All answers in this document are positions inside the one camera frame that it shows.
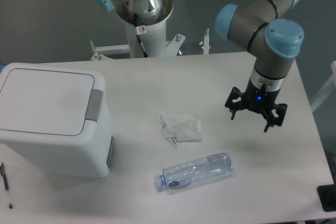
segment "black object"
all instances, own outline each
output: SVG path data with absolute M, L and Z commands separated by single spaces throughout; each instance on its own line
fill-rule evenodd
M 336 211 L 336 185 L 324 185 L 317 188 L 322 208 L 325 212 Z
M 225 103 L 225 107 L 229 108 L 232 113 L 231 120 L 235 118 L 236 112 L 239 110 L 248 109 L 255 113 L 263 115 L 267 124 L 264 132 L 267 132 L 269 127 L 282 126 L 285 118 L 287 104 L 275 104 L 275 99 L 280 90 L 274 92 L 266 92 L 267 85 L 264 83 L 261 89 L 256 88 L 251 80 L 248 81 L 246 91 L 242 93 L 237 87 L 233 87 L 232 91 Z
M 9 186 L 8 186 L 8 180 L 7 180 L 7 175 L 6 175 L 6 170 L 5 170 L 5 164 L 4 163 L 1 163 L 0 165 L 0 173 L 1 173 L 1 176 L 4 180 L 4 184 L 5 184 L 5 191 L 7 191 L 9 193 Z M 11 200 L 11 197 L 9 197 L 9 204 L 8 204 L 8 207 L 10 209 L 13 208 L 13 204 L 12 204 L 12 200 Z

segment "bottle cap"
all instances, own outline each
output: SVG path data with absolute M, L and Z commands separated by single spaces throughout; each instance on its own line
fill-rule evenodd
M 162 190 L 165 188 L 166 180 L 164 179 L 163 175 L 155 176 L 154 181 L 157 189 Z

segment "metal bolt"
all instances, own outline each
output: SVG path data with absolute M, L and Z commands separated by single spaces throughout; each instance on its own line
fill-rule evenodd
M 180 39 L 182 38 L 181 34 L 176 34 L 176 41 L 180 42 Z

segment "plastic water bottle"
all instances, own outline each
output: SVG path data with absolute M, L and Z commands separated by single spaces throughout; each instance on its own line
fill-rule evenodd
M 232 169 L 229 154 L 219 153 L 162 169 L 162 175 L 154 177 L 154 181 L 158 189 L 180 189 L 194 182 L 227 174 Z

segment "white table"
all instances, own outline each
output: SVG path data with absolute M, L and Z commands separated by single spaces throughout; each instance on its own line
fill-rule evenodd
M 0 145 L 14 209 L 0 185 L 0 223 L 270 223 L 336 217 L 322 210 L 316 187 L 332 184 L 318 131 L 294 63 L 277 102 L 282 127 L 263 132 L 261 115 L 224 107 L 254 65 L 247 53 L 55 63 L 90 68 L 107 79 L 117 137 L 103 179 L 46 175 Z M 159 114 L 202 120 L 202 142 L 164 139 Z M 157 192 L 162 168 L 229 152 L 231 177 L 184 191 Z

